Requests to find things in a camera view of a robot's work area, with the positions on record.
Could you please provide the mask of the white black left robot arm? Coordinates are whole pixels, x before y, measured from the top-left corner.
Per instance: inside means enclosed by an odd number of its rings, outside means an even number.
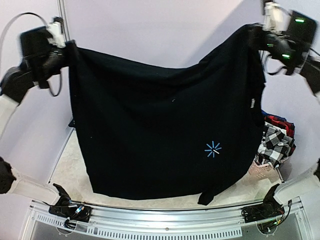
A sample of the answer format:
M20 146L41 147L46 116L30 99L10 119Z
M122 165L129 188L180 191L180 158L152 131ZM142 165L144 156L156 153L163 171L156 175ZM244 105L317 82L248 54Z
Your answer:
M36 28L20 35L22 61L7 70L0 82L0 132L3 134L16 109L30 89L49 87L49 78L58 75L62 68L75 62L75 41L64 41L60 33L45 27ZM54 204L63 216L74 213L74 205L60 198L65 190L56 184L41 183L22 174L4 159L0 160L0 192L16 194Z

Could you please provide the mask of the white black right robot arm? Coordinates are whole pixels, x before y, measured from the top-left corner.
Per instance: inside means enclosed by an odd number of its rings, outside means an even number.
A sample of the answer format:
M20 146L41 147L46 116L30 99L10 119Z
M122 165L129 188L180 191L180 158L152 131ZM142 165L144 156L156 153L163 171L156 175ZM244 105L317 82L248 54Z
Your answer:
M264 23L254 24L250 36L266 73L263 110L295 124L296 150L280 166L286 180L320 157L320 54L312 46L319 37L316 20L297 11L284 14L272 3L264 11Z

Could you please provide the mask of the black t-shirt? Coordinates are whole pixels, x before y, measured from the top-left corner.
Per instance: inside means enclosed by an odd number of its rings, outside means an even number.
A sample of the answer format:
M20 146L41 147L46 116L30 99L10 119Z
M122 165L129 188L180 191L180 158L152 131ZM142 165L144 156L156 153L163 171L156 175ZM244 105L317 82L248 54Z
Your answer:
M249 170L263 137L265 76L236 30L197 64L164 68L77 48L75 130L93 192L209 204Z

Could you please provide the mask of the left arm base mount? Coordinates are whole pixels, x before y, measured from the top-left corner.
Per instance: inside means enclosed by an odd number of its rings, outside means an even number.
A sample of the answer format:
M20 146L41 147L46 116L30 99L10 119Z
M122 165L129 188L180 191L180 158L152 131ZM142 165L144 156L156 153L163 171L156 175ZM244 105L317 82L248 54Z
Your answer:
M52 215L69 219L70 221L80 221L88 223L92 214L92 208L84 202L73 202L65 189L54 183L58 190L59 199L55 205L49 207L48 212Z

